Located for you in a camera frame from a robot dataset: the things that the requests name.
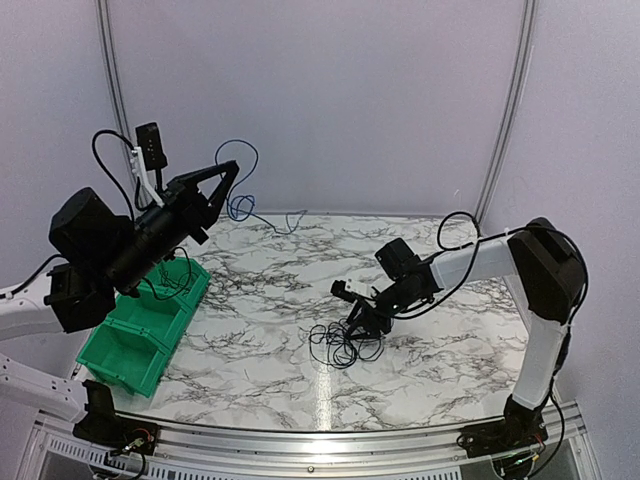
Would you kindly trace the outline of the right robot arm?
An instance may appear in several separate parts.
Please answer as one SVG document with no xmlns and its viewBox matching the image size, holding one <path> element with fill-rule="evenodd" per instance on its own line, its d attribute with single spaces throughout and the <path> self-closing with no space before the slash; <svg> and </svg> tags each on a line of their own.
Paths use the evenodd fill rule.
<svg viewBox="0 0 640 480">
<path fill-rule="evenodd" d="M 350 304 L 350 337 L 379 338 L 411 307 L 434 306 L 438 293 L 453 293 L 475 281 L 516 275 L 527 300 L 529 337 L 519 377 L 495 438 L 515 448 L 529 437 L 548 401 L 569 350 L 570 329 L 588 289 L 588 270 L 572 239 L 544 217 L 523 227 L 480 238 L 420 258 L 401 238 L 375 254 L 391 281 L 382 291 L 353 280 L 336 280 L 333 296 Z"/>
</svg>

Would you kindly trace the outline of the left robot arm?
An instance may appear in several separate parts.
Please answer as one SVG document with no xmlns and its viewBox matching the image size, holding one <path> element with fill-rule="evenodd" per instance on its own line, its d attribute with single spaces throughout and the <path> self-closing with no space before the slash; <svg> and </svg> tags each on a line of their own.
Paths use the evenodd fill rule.
<svg viewBox="0 0 640 480">
<path fill-rule="evenodd" d="M 210 280 L 183 243 L 207 240 L 238 171 L 227 161 L 177 176 L 137 218 L 76 192 L 52 218 L 54 254 L 2 292 L 2 338 L 89 331 L 79 362 L 152 396 Z"/>
</svg>

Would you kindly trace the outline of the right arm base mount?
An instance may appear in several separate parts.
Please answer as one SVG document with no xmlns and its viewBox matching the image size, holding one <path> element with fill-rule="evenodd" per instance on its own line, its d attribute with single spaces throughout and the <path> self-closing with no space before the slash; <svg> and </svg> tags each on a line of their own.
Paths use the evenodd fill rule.
<svg viewBox="0 0 640 480">
<path fill-rule="evenodd" d="M 543 402 L 533 409 L 520 405 L 510 395 L 507 398 L 503 417 L 499 420 L 482 421 L 463 427 L 456 439 L 459 448 L 469 458 L 505 453 L 536 445 L 546 441 L 548 433 L 544 426 Z"/>
</svg>

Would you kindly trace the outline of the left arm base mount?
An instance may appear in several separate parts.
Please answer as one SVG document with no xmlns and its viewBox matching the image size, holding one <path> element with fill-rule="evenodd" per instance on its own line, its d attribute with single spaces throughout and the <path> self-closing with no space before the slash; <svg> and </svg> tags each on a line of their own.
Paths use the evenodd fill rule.
<svg viewBox="0 0 640 480">
<path fill-rule="evenodd" d="M 87 402 L 84 414 L 73 427 L 76 438 L 120 453 L 141 440 L 142 444 L 132 450 L 144 455 L 153 454 L 160 431 L 157 423 L 118 415 L 108 386 L 93 380 L 85 380 L 82 385 L 87 393 Z"/>
</svg>

